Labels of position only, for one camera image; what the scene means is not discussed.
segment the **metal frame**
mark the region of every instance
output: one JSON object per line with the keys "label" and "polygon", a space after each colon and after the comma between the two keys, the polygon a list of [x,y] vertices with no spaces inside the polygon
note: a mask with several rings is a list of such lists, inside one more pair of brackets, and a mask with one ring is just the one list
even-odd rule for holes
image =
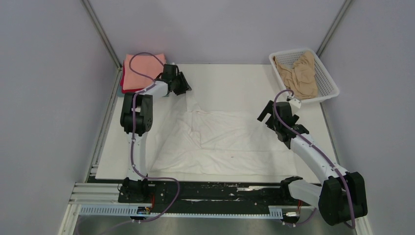
{"label": "metal frame", "polygon": [[354,0],[345,0],[345,2],[343,3],[342,7],[340,8],[339,12],[336,15],[336,18],[334,18],[333,23],[331,24],[327,34],[325,35],[322,41],[322,44],[320,45],[319,49],[316,52],[318,57],[320,57],[323,54],[325,48],[327,47],[328,43],[330,42],[331,38],[336,32],[337,27],[339,26],[342,19],[345,17],[347,10],[350,9],[353,2]]}
{"label": "metal frame", "polygon": [[68,205],[58,235],[73,234],[81,207],[81,205]]}
{"label": "metal frame", "polygon": [[68,204],[150,207],[151,203],[119,203],[119,184],[76,183]]}
{"label": "metal frame", "polygon": [[87,182],[89,176],[96,174],[96,170],[98,169],[99,157],[101,156],[102,148],[104,146],[105,139],[107,137],[108,129],[110,128],[111,119],[113,118],[115,103],[117,100],[116,93],[118,90],[118,85],[121,81],[121,77],[122,77],[122,71],[119,70],[116,75],[114,84],[113,84],[110,98],[108,100],[108,105],[107,105],[105,115],[104,115],[104,118],[101,124],[101,128],[99,129],[98,138],[95,142],[95,148],[92,154],[91,164],[90,164],[88,173],[84,177],[85,183]]}
{"label": "metal frame", "polygon": [[[201,213],[165,213],[164,217],[179,218],[232,218],[232,219],[282,219],[282,209],[269,206],[269,214],[201,214]],[[128,205],[83,205],[79,215],[137,216],[136,206]],[[154,217],[160,213],[151,213],[145,217]]]}
{"label": "metal frame", "polygon": [[87,12],[93,26],[95,27],[99,37],[101,38],[102,43],[104,43],[105,49],[107,49],[108,53],[110,54],[111,59],[113,60],[115,66],[118,68],[118,70],[121,70],[121,63],[118,59],[113,47],[111,46],[110,40],[108,40],[107,34],[105,33],[104,29],[102,28],[101,23],[98,20],[98,17],[96,16],[92,5],[89,0],[81,0],[82,5],[85,8],[85,11]]}

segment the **white table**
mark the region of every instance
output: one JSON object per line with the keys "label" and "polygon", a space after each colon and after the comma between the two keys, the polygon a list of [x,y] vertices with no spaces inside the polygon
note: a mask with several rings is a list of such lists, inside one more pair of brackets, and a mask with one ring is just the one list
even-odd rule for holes
{"label": "white table", "polygon": [[[248,111],[259,115],[267,102],[280,91],[272,75],[271,65],[195,65],[180,64],[196,99],[206,111]],[[151,134],[158,131],[166,116],[167,108],[177,97],[162,98],[154,104]],[[114,114],[100,157],[97,179],[124,179],[127,175],[129,146],[126,134],[120,126],[123,98],[117,98]],[[298,123],[303,124],[329,158],[336,162],[329,133],[319,103],[302,105],[297,113]],[[154,151],[154,143],[147,142],[146,151]],[[299,157],[295,156],[297,175],[311,183],[319,183],[317,177]],[[179,181],[212,182],[273,182],[279,183],[286,176],[229,176],[180,173],[149,173],[152,177],[174,177]]]}

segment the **plastic basket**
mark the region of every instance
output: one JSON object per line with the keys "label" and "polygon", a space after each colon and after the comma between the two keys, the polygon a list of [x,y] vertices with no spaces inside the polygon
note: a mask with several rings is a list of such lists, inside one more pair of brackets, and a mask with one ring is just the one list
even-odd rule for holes
{"label": "plastic basket", "polygon": [[296,62],[300,56],[302,56],[304,54],[304,52],[306,51],[310,51],[311,53],[313,53],[314,55],[314,64],[315,64],[315,71],[316,71],[316,82],[317,82],[317,87],[319,88],[319,94],[317,97],[315,98],[311,98],[311,99],[304,99],[301,102],[302,103],[314,103],[314,102],[322,102],[326,99],[330,99],[333,97],[336,97],[339,95],[339,88],[337,88],[336,84],[333,81],[333,78],[331,78],[330,74],[328,73],[328,71],[325,69],[323,63],[321,62],[321,60],[318,58],[318,56],[315,54],[315,52],[311,49],[308,48],[301,48],[301,49],[294,49],[294,50],[285,50],[285,51],[279,51],[279,52],[275,52],[272,53],[270,55],[270,61],[271,61],[271,65],[273,67],[273,71],[274,71],[274,76],[279,84],[279,87],[282,90],[287,89],[284,85],[284,83],[282,82],[281,77],[279,76],[279,73],[277,71],[277,67],[275,66],[275,63],[273,61],[273,57],[275,56],[278,60],[278,62],[280,62],[281,64],[286,65],[287,67],[292,68],[294,62]]}

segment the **tan fabric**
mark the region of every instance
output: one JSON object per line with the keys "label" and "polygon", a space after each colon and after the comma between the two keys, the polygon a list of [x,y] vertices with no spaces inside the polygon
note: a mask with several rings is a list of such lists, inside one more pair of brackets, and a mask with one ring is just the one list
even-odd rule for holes
{"label": "tan fabric", "polygon": [[284,85],[293,90],[296,97],[310,99],[318,95],[319,89],[314,77],[314,56],[311,52],[306,51],[293,64],[292,69],[278,63],[275,56],[273,60]]}

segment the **gray wall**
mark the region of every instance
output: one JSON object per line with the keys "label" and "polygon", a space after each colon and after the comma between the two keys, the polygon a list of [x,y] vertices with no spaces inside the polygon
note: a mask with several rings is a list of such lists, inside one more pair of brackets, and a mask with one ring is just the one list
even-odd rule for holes
{"label": "gray wall", "polygon": [[56,234],[115,68],[80,1],[0,5],[0,234]]}
{"label": "gray wall", "polygon": [[176,63],[268,64],[272,52],[317,50],[343,0],[91,0],[122,61],[164,52]]}
{"label": "gray wall", "polygon": [[322,56],[340,89],[324,103],[340,162],[365,178],[376,235],[413,234],[414,11],[358,0]]}

